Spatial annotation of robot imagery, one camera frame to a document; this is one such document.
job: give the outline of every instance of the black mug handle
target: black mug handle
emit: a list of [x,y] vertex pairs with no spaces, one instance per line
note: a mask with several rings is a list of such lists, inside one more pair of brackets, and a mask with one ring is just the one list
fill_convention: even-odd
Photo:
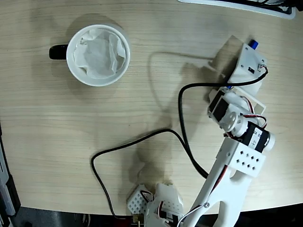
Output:
[[67,44],[52,46],[49,49],[49,57],[53,60],[66,60]]

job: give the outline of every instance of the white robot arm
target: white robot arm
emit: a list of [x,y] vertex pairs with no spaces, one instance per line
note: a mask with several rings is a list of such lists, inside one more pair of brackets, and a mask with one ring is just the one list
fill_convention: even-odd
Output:
[[[263,68],[267,70],[266,59],[244,44],[229,82],[258,78]],[[235,225],[248,187],[265,162],[263,152],[270,151],[275,143],[274,135],[265,130],[267,120],[262,114],[266,107],[255,98],[261,83],[222,87],[210,93],[207,114],[225,131],[216,161],[192,209],[185,215],[182,199],[172,185],[158,184],[154,196],[140,185],[127,205],[133,214],[144,213],[145,227],[195,227],[200,217],[217,202],[220,207],[214,227]]]

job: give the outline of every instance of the wooden table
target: wooden table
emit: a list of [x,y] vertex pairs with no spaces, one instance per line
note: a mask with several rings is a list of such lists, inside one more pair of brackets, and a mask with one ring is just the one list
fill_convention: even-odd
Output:
[[[88,87],[65,61],[50,60],[48,50],[104,22],[128,33],[131,63],[117,83]],[[217,74],[206,65],[215,56],[231,59],[239,47],[233,36],[256,38],[268,58],[258,99],[276,135],[243,210],[303,202],[302,23],[303,14],[289,21],[176,0],[1,0],[0,121],[22,205],[110,214],[89,158],[154,129],[179,131],[178,91],[214,81]],[[187,91],[184,114],[194,156],[209,171],[223,137],[206,116],[207,91]],[[188,210],[205,181],[170,134],[106,154],[96,165],[119,215],[129,214],[125,201],[139,183],[173,183]]]

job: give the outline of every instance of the blue knob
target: blue knob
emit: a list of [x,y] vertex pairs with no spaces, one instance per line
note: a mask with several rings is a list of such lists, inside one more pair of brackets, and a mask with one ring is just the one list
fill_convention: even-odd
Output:
[[249,43],[249,46],[252,48],[252,49],[256,49],[258,47],[259,43],[256,41],[256,40],[251,40],[250,43]]

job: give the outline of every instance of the black cable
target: black cable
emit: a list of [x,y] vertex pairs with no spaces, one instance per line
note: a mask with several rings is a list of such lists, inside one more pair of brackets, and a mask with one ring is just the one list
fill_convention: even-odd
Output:
[[124,144],[124,145],[121,145],[121,146],[116,147],[116,148],[111,148],[111,149],[108,149],[108,150],[100,151],[100,152],[94,154],[94,156],[90,160],[90,165],[91,165],[91,168],[92,168],[96,178],[98,179],[98,181],[99,181],[99,183],[100,183],[100,185],[101,185],[101,187],[102,187],[102,189],[103,189],[103,191],[106,195],[107,202],[108,202],[108,205],[109,205],[109,209],[110,209],[112,215],[116,219],[121,219],[121,218],[118,218],[117,215],[115,214],[110,196],[107,192],[107,189],[106,189],[105,185],[103,184],[101,178],[99,177],[99,175],[96,171],[94,161],[97,157],[99,157],[100,155],[115,151],[115,150],[120,150],[120,149],[130,147],[132,145],[140,143],[140,142],[142,142],[142,141],[144,141],[144,140],[146,140],[150,137],[153,137],[155,135],[158,135],[158,134],[161,134],[161,133],[164,133],[164,132],[171,132],[179,139],[180,143],[182,144],[184,150],[186,151],[187,155],[189,156],[189,158],[190,158],[192,164],[194,165],[194,167],[196,168],[196,170],[200,173],[201,176],[203,176],[204,178],[207,178],[208,173],[194,159],[194,157],[191,153],[190,147],[189,147],[188,140],[187,140],[185,125],[184,125],[184,118],[183,118],[183,110],[182,110],[182,96],[183,96],[184,91],[191,88],[191,87],[227,87],[227,86],[233,86],[234,87],[234,86],[251,85],[251,84],[254,84],[254,83],[257,83],[257,82],[261,81],[268,74],[268,70],[267,70],[266,67],[265,67],[265,69],[266,69],[266,72],[263,75],[261,75],[259,78],[255,79],[255,80],[248,81],[248,82],[242,82],[242,83],[227,83],[227,82],[224,82],[224,83],[194,83],[194,84],[188,84],[188,85],[185,85],[184,87],[182,87],[182,89],[179,92],[179,96],[178,96],[178,111],[179,111],[180,126],[181,126],[181,131],[182,131],[184,141],[182,140],[180,135],[178,133],[176,133],[174,130],[172,130],[172,129],[161,129],[161,130],[152,132],[151,134],[149,134],[147,136],[144,136],[144,137],[142,137],[142,138],[140,138],[140,139],[138,139],[134,142]]
[[294,7],[295,6],[289,0],[286,0],[286,1],[284,1],[282,3],[278,3],[278,4],[264,4],[263,2],[247,1],[247,0],[218,0],[218,1],[238,3],[238,4],[243,4],[243,5],[248,5],[248,6],[255,6],[255,7],[262,7],[262,8]]
[[265,3],[268,3],[270,0],[265,0],[263,2],[260,2],[260,4],[265,4]]
[[176,133],[176,132],[175,132],[174,130],[172,130],[172,129],[161,129],[161,130],[152,132],[151,134],[149,134],[149,135],[147,135],[147,136],[144,136],[144,137],[142,137],[142,138],[140,138],[140,139],[138,139],[138,140],[136,140],[136,141],[134,141],[134,142],[127,143],[127,144],[121,145],[121,146],[116,147],[116,148],[111,148],[111,149],[108,149],[108,150],[100,151],[100,152],[94,154],[94,156],[91,158],[91,160],[90,160],[91,168],[92,168],[92,170],[93,170],[93,172],[94,172],[96,178],[98,179],[98,181],[99,181],[101,187],[103,188],[103,191],[104,191],[104,193],[105,193],[105,195],[106,195],[106,198],[107,198],[107,201],[108,201],[108,205],[109,205],[110,212],[112,213],[112,215],[113,215],[116,219],[121,219],[121,218],[118,218],[118,217],[116,216],[115,212],[114,212],[113,205],[112,205],[111,199],[110,199],[110,197],[109,197],[109,194],[108,194],[108,192],[107,192],[107,190],[106,190],[106,187],[105,187],[105,185],[103,184],[101,178],[99,177],[99,175],[98,175],[98,173],[97,173],[97,171],[96,171],[95,164],[94,164],[95,159],[96,159],[97,157],[99,157],[100,155],[103,155],[103,154],[106,154],[106,153],[109,153],[109,152],[112,152],[112,151],[115,151],[115,150],[120,150],[120,149],[123,149],[123,148],[130,147],[130,146],[135,145],[135,144],[137,144],[137,143],[140,143],[140,142],[142,142],[142,141],[144,141],[144,140],[146,140],[146,139],[148,139],[148,138],[150,138],[150,137],[153,137],[153,136],[155,136],[155,135],[158,135],[158,134],[161,134],[161,133],[164,133],[164,132],[171,132],[171,133],[173,133],[173,134],[179,139],[179,141],[181,142],[183,148],[186,150],[186,146],[185,146],[185,144],[184,144],[182,138],[180,137],[180,135],[179,135],[178,133]]
[[180,90],[179,96],[178,96],[178,110],[179,110],[179,120],[180,120],[181,132],[182,132],[182,136],[183,136],[183,141],[186,146],[185,151],[187,152],[187,154],[188,154],[190,160],[192,161],[194,167],[196,168],[196,170],[205,179],[207,178],[208,173],[195,161],[195,158],[193,157],[193,155],[191,153],[186,131],[185,131],[183,109],[182,109],[182,96],[183,96],[184,91],[189,88],[192,88],[192,87],[228,87],[228,86],[234,87],[234,86],[251,85],[251,84],[261,81],[268,74],[267,68],[266,67],[264,67],[264,68],[266,69],[266,72],[263,75],[261,75],[260,77],[258,77],[257,79],[252,80],[252,81],[242,82],[242,83],[227,83],[227,82],[224,82],[224,83],[194,83],[194,84],[187,84],[184,87],[182,87],[182,89]]

